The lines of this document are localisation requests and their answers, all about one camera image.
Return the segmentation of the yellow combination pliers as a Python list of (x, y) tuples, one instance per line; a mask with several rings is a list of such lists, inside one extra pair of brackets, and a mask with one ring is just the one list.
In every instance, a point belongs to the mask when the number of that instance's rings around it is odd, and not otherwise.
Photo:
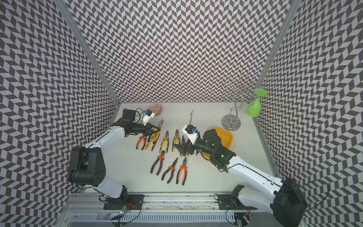
[(164, 123), (164, 120), (162, 119), (158, 124), (158, 128), (160, 128), (160, 130), (157, 133), (150, 136), (150, 138), (148, 139), (148, 144), (146, 146), (146, 149), (148, 149), (151, 146), (150, 150), (153, 151), (153, 148), (154, 148), (154, 146), (156, 144), (156, 141), (160, 136), (161, 127), (162, 127), (163, 123)]

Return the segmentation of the orange cutter pliers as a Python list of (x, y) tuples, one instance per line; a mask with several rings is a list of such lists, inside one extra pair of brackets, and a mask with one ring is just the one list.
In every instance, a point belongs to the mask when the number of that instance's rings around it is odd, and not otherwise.
[(146, 146), (146, 140), (147, 140), (147, 137), (141, 136), (139, 141), (137, 142), (136, 149), (140, 148), (141, 150), (143, 150)]

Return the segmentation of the yellow black pliers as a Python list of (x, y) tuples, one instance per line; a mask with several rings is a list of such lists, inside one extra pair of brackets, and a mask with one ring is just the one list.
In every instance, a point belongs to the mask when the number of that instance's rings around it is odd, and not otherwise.
[(169, 148), (169, 131), (167, 130), (164, 135), (163, 141), (161, 143), (159, 152), (161, 153), (162, 151), (164, 151), (165, 153), (167, 153), (168, 148)]
[(180, 144), (180, 136), (179, 136), (179, 130), (178, 129), (176, 129), (176, 131), (175, 131), (174, 140), (173, 140), (173, 143), (172, 143), (172, 152), (175, 151), (174, 144)]
[(185, 143), (186, 143), (186, 141), (185, 141), (185, 138), (184, 138), (184, 135), (183, 135), (182, 138), (181, 138), (180, 144), (182, 145), (182, 144), (185, 144)]

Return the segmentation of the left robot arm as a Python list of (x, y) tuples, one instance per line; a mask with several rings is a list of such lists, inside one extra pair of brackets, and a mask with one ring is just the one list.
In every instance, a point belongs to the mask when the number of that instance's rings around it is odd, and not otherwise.
[(142, 121), (135, 121), (135, 110), (124, 109), (122, 117), (111, 124), (100, 137), (85, 146), (75, 146), (71, 150), (68, 181), (83, 190), (92, 188), (112, 199), (122, 198), (127, 192), (125, 186), (115, 182), (106, 173), (104, 155), (121, 139), (129, 135), (142, 134), (144, 137), (161, 131), (163, 120), (157, 126), (148, 121), (155, 116), (151, 110), (144, 111)]

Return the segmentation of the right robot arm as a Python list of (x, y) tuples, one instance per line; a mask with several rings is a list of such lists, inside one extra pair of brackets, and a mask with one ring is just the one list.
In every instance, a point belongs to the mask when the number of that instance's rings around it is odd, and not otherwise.
[(274, 177), (248, 164), (223, 146), (215, 129), (206, 131), (202, 138), (193, 125), (185, 126), (182, 131), (189, 140), (173, 147), (181, 153), (209, 154), (210, 162), (217, 169), (234, 174), (255, 188), (253, 191), (243, 185), (235, 187), (231, 202), (236, 208), (245, 206), (268, 212), (284, 227), (300, 225), (308, 204), (296, 181)]

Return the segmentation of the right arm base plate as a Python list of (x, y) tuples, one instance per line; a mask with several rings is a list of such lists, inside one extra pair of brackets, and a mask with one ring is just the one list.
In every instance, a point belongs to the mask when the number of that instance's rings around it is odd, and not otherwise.
[(217, 201), (220, 210), (257, 210), (254, 207), (244, 206), (238, 199), (239, 192), (244, 189), (244, 185), (238, 184), (230, 194), (214, 194), (213, 198)]

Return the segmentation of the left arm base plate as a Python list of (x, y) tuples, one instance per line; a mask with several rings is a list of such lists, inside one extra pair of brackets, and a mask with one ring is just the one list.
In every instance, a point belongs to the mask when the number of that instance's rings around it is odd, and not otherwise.
[(124, 207), (129, 210), (141, 210), (145, 196), (143, 194), (131, 194), (125, 198), (112, 199), (106, 198), (104, 210), (122, 210)]

